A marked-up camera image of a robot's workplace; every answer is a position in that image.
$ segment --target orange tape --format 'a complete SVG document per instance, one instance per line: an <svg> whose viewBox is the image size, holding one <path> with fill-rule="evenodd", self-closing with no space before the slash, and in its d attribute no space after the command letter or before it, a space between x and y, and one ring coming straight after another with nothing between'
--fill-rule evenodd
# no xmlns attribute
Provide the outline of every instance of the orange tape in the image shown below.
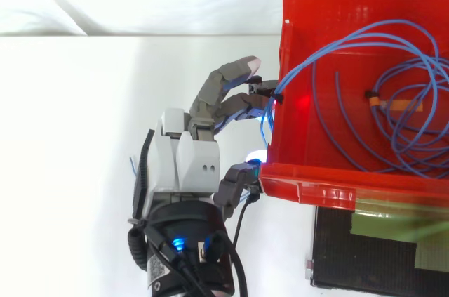
<svg viewBox="0 0 449 297"><path fill-rule="evenodd" d="M380 105L380 99L379 97L371 97L370 98L370 106L379 106Z"/></svg>
<svg viewBox="0 0 449 297"><path fill-rule="evenodd" d="M390 105L390 111L405 111L407 107L411 104L412 100L409 99L402 99L402 100L393 100ZM381 106L383 108L387 108L388 102L382 101ZM415 104L412 104L410 106L410 109L412 109L415 106ZM415 110L416 112L422 112L424 111L424 105L422 102L418 105L418 107Z"/></svg>

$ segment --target black cylindrical motor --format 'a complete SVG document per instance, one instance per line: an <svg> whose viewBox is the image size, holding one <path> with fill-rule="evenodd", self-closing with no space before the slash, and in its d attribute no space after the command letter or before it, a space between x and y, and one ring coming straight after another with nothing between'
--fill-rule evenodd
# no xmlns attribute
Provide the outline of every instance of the black cylindrical motor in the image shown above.
<svg viewBox="0 0 449 297"><path fill-rule="evenodd" d="M198 199L167 204L150 213L148 224L172 243L208 290L216 296L234 294L229 253L211 239L215 232L226 231L218 207ZM151 249L147 253L147 272L153 297L187 293L179 275L171 272Z"/></svg>

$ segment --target blue led light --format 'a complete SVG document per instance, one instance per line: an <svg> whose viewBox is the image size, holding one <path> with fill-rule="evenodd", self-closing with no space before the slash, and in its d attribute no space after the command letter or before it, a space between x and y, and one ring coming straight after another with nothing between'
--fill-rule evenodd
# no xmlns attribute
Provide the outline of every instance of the blue led light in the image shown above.
<svg viewBox="0 0 449 297"><path fill-rule="evenodd" d="M182 239L182 238L174 239L172 242L172 245L176 248L176 250L183 251L184 245L185 245L185 239Z"/></svg>

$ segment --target black connector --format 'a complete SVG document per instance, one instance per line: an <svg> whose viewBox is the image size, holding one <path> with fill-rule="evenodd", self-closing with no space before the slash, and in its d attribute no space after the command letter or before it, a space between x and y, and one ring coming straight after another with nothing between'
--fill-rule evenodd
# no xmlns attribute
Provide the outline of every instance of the black connector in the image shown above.
<svg viewBox="0 0 449 297"><path fill-rule="evenodd" d="M175 263L180 259L175 247L172 244L169 244L166 238L155 227L152 225L147 225L145 228L145 234L148 241L151 242L170 263Z"/></svg>
<svg viewBox="0 0 449 297"><path fill-rule="evenodd" d="M365 98L372 98L372 97L380 97L380 94L375 91L367 90L365 91Z"/></svg>
<svg viewBox="0 0 449 297"><path fill-rule="evenodd" d="M253 204L254 202L259 201L259 199L260 193L251 193L249 197L246 199L246 202L248 202L248 204Z"/></svg>
<svg viewBox="0 0 449 297"><path fill-rule="evenodd" d="M255 75L245 81L245 84L262 84L262 77Z"/></svg>
<svg viewBox="0 0 449 297"><path fill-rule="evenodd" d="M279 104L282 105L283 95L281 95L280 93L274 93L274 91L273 91L272 94L270 95L270 97L274 98L276 100L276 102L278 102Z"/></svg>
<svg viewBox="0 0 449 297"><path fill-rule="evenodd" d="M217 235L212 235L207 238L204 244L204 259L207 263L216 263L222 257L223 253L226 251L226 245Z"/></svg>

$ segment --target blue tube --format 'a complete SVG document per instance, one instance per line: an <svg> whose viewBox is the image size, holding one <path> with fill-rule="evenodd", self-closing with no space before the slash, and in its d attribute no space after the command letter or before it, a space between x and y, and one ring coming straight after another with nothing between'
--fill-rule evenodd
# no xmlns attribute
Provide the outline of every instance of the blue tube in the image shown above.
<svg viewBox="0 0 449 297"><path fill-rule="evenodd" d="M401 37L386 34L382 32L367 32L373 28L383 26L383 25L394 25L394 24L402 24L409 25L421 31L432 43L434 48L434 56L429 56L421 50L410 43L409 41L402 39ZM376 39L375 41L360 41L365 39ZM387 39L389 41L378 41L377 39ZM432 120L435 117L436 110L438 108L438 94L440 92L449 92L449 60L445 58L441 58L439 55L439 49L436 43L435 38L426 29L423 27L416 25L413 22L407 20L386 20L382 22L373 23L367 27L364 27L352 34L340 39L338 41L334 41L327 46L324 46L317 52L310 55L303 63L299 64L297 67L293 68L287 75L279 82L275 94L280 94L283 92L285 87L306 67L312 65L312 93L314 97L314 104L316 108L317 117L321 122L321 125L326 132L326 135L332 141L333 145L345 156L345 158L357 169L361 171L368 171L365 167L358 164L354 159L351 158L344 151L344 149L339 145L339 143L332 137L332 134L326 123L321 116L321 111L319 109L318 100L316 97L316 62L325 55L332 53L333 51L342 50L346 48L360 48L360 47L387 47L398 49L402 51L407 51L416 56L416 58L407 60L395 67L388 69L386 72L381 74L379 79L376 81L373 86L373 91L376 93L380 93L382 86L387 83L392 77L398 76L399 74L406 74L407 71L418 68L421 70L427 71L429 75L429 83L424 84L411 84L409 86L404 86L397 90L392 97L390 97L387 102L386 108L382 108L380 106L371 107L371 113L373 115L374 122L376 126L379 128L382 135L389 141L394 154L396 155L398 163L394 163L378 153L374 151L371 147L369 147L360 137L360 135L356 132L354 126L352 125L350 118L348 117L344 104L342 102L341 94L340 94L340 83L338 79L338 73L335 75L335 85L337 88L337 97L340 110L342 111L344 120L346 121L349 129L356 137L357 141L367 150L371 155L382 161L384 164L389 166L389 168L380 169L376 172L378 173L388 173L395 170L405 171L408 173L413 173L417 176L422 176L428 178L429 176L426 174L428 172L433 172L433 174L441 171L437 178L444 178L449 175L449 159L440 162L431 162L434 159L438 159L444 157L445 154L449 154L449 145L444 138L449 136L449 120L446 124L445 128L442 130L434 130L430 129L429 126ZM391 104L394 100L404 91L417 89L417 95L410 101L407 108L401 113L398 119L393 119L390 113ZM423 125L420 127L414 127L409 124L410 118L412 117L415 110L420 106L421 102L424 100L426 96L429 94L432 95L432 103L431 110L429 112L428 117L424 121ZM262 115L262 121L260 123L260 130L262 134L262 138L267 145L267 141L263 132L263 123L264 118L267 118L269 128L271 131L274 129L274 120L272 115L272 110L274 106L274 99L270 98L267 107L264 109L264 113ZM387 123L392 130L392 133L389 134L385 131L382 122L378 114L381 113L385 116ZM407 138L404 135L405 131L415 133L412 138ZM422 138L424 135L432 135L431 140L427 140L422 142ZM417 157L414 152L419 152L420 154L425 153L427 156Z"/></svg>

